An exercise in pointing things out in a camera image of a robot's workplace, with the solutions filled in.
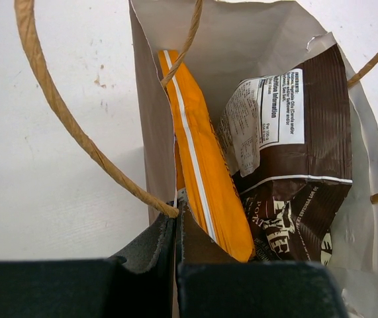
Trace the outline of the brown Kettle sea salt chips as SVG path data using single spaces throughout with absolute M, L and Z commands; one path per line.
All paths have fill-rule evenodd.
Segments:
M 216 126 L 259 261 L 327 264 L 352 181 L 350 102 L 337 44 L 241 81 Z

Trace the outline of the orange Kettle chips bag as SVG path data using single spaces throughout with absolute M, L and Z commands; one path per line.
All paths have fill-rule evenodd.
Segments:
M 176 188 L 188 199 L 198 226 L 239 262 L 254 255 L 254 242 L 242 203 L 195 78 L 181 64 L 165 86 L 177 154 Z

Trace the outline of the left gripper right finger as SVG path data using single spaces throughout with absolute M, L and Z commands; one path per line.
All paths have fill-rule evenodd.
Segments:
M 180 317 L 345 317 L 335 279 L 316 262 L 238 262 L 179 201 L 176 283 Z

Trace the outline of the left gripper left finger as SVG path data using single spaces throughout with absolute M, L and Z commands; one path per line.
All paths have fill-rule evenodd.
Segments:
M 171 317 L 175 219 L 109 258 L 0 262 L 0 317 Z

